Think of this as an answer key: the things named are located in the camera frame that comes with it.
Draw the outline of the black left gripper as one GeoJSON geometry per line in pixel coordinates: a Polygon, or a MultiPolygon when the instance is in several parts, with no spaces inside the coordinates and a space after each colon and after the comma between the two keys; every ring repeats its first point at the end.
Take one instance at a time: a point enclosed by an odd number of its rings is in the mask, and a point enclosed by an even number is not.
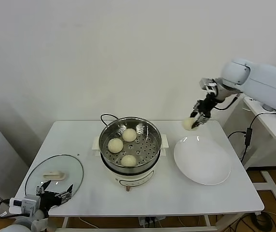
{"type": "Polygon", "coordinates": [[[58,196],[56,196],[56,192],[45,191],[50,183],[51,180],[36,187],[36,195],[41,198],[40,209],[51,209],[54,206],[60,206],[61,202],[67,202],[72,197],[73,184],[70,185],[66,191],[59,193],[58,196]]]}

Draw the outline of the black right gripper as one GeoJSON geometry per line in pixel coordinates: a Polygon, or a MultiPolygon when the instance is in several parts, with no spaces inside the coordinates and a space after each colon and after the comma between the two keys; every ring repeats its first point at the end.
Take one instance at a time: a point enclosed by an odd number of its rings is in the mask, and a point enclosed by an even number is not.
{"type": "Polygon", "coordinates": [[[205,124],[211,117],[211,110],[217,105],[214,94],[207,94],[203,100],[199,100],[193,107],[190,118],[194,118],[193,129],[205,124]]]}

